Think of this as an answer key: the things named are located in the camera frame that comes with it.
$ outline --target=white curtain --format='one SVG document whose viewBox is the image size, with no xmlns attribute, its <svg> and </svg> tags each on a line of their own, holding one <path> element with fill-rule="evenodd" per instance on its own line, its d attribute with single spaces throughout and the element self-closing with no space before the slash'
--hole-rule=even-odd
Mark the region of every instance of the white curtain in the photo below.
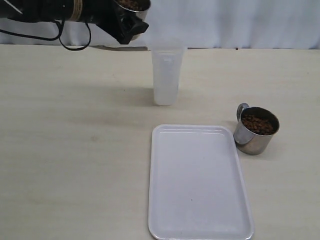
<svg viewBox="0 0 320 240">
<path fill-rule="evenodd" d="M 130 43 L 144 47 L 152 38 L 179 37 L 189 48 L 320 48 L 320 0 L 151 0 L 148 31 Z M 17 33 L 50 37 L 52 23 L 0 20 L 0 28 Z M 92 46 L 122 47 L 95 25 Z M 84 23 L 68 22 L 62 40 L 84 45 Z M 59 45 L 0 33 L 2 44 Z"/>
</svg>

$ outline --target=table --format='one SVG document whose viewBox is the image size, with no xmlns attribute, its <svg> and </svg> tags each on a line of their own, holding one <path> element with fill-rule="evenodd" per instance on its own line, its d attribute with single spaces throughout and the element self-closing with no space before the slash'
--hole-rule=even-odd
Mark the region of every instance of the table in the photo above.
<svg viewBox="0 0 320 240">
<path fill-rule="evenodd" d="M 151 133 L 236 127 L 238 104 L 280 130 L 239 152 L 257 240 L 320 234 L 320 51 L 190 49 L 178 101 L 153 104 L 151 54 L 0 46 L 0 239 L 151 240 Z"/>
</svg>

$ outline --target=coffee beans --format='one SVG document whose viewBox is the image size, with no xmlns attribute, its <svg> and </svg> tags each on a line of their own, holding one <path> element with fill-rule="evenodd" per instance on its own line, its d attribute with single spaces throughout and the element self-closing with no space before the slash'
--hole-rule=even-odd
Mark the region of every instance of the coffee beans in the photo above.
<svg viewBox="0 0 320 240">
<path fill-rule="evenodd" d="M 133 11 L 144 10 L 143 6 L 140 6 L 138 1 L 136 0 L 116 0 L 116 1 L 119 3 L 119 5 L 129 10 L 133 10 Z"/>
<path fill-rule="evenodd" d="M 243 125 L 255 134 L 267 136 L 275 133 L 268 119 L 261 119 L 253 114 L 245 114 L 241 120 Z"/>
</svg>

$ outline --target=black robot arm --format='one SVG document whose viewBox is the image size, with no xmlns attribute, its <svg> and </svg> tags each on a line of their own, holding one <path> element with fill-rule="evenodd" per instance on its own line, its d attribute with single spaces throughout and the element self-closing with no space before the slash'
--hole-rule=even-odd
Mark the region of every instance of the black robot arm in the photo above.
<svg viewBox="0 0 320 240">
<path fill-rule="evenodd" d="M 144 20 L 150 6 L 150 0 L 0 0 L 0 18 L 25 23 L 53 22 L 59 34 L 43 38 L 5 30 L 0 33 L 52 41 L 60 38 L 65 21 L 73 21 L 86 23 L 88 28 L 88 24 L 96 24 L 120 44 L 127 45 L 148 29 Z"/>
</svg>

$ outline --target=plastic tray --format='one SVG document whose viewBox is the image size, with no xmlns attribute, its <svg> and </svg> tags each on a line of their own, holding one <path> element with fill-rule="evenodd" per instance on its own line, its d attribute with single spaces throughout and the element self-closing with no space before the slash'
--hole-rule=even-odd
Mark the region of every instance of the plastic tray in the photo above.
<svg viewBox="0 0 320 240">
<path fill-rule="evenodd" d="M 152 132 L 148 227 L 160 240 L 247 240 L 254 222 L 232 133 L 160 125 Z"/>
</svg>

